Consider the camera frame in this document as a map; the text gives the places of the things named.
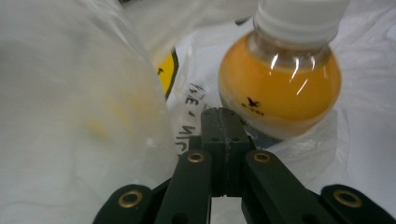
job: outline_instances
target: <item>bottle neck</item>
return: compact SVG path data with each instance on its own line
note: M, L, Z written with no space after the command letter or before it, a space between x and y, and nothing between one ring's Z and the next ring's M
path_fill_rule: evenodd
M295 44L288 43L265 33L259 26L247 38L247 48L272 66L315 69L325 64L332 52L328 43Z

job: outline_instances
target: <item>bottle cap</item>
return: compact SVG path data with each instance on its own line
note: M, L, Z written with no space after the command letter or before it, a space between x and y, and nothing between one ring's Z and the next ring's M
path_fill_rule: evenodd
M349 0L260 0L255 24L290 43L328 43L338 33Z

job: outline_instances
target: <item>black object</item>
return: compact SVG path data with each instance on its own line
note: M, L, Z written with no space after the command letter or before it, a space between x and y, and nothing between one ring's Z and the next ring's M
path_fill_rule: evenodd
M94 224L206 224L212 197L241 197L248 224L388 224L384 209L359 191L306 189L272 153L255 150L238 115L224 108L201 116L172 178L156 189L130 185L111 195Z

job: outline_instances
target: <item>orange juice bottle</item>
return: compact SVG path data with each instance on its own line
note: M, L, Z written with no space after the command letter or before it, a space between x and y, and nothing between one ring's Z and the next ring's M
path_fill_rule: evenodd
M226 53L219 70L224 107L277 139L309 130L332 109L341 74L329 42L346 0L261 0L255 29Z

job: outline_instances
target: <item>yellow and black sign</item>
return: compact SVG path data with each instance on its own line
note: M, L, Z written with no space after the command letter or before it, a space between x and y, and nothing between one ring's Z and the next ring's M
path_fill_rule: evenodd
M165 93L166 99L168 99L168 96L171 93L172 87L174 85L177 69L177 55L176 51L173 50L172 53L166 57L166 59L157 69L157 74L160 78L161 84L163 85L163 91Z

